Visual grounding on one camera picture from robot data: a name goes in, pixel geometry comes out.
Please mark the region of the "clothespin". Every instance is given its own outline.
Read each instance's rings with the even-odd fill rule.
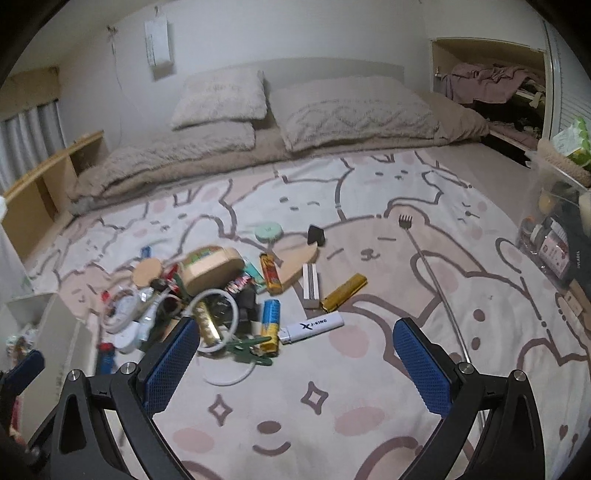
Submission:
[[[237,362],[250,363],[255,361],[257,365],[264,365],[270,367],[273,364],[273,360],[266,356],[259,356],[252,352],[254,346],[260,343],[268,342],[271,337],[260,337],[256,336],[252,339],[245,340],[233,340],[228,342],[226,345],[226,351],[234,355]]]

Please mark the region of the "screw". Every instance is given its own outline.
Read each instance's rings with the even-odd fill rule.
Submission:
[[[468,362],[462,362],[458,365],[458,368],[464,375],[471,375],[474,373],[474,365],[469,364]]]
[[[525,380],[527,380],[527,375],[525,374],[525,372],[522,372],[521,370],[515,370],[513,372],[513,376],[518,382],[524,382]]]
[[[82,372],[80,370],[72,370],[70,373],[68,373],[68,380],[70,382],[75,382],[80,378],[81,374]]]
[[[119,371],[121,371],[121,373],[123,373],[124,375],[129,375],[135,372],[136,367],[137,365],[135,363],[127,362],[126,364],[121,365]]]

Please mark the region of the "pillow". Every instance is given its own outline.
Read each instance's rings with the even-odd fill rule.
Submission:
[[[219,120],[263,119],[267,100],[263,72],[253,68],[224,69],[190,76],[174,109],[173,130]]]
[[[314,80],[276,90],[271,110],[289,151],[370,137],[434,138],[428,105],[390,77]]]
[[[441,122],[444,137],[450,142],[476,140],[489,134],[488,122],[478,112],[465,108],[440,93],[417,92]]]

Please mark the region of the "black eraser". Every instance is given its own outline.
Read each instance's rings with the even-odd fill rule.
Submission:
[[[326,243],[326,238],[324,237],[324,230],[316,225],[310,225],[308,228],[308,245],[313,244],[316,242],[319,247],[323,247]]]

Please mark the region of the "fluffy beige pillow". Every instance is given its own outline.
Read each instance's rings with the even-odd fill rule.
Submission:
[[[428,105],[390,77],[314,80],[269,96],[285,147],[302,151],[371,137],[435,138]]]
[[[173,130],[220,120],[254,120],[267,115],[263,72],[235,68],[190,76],[174,109]]]

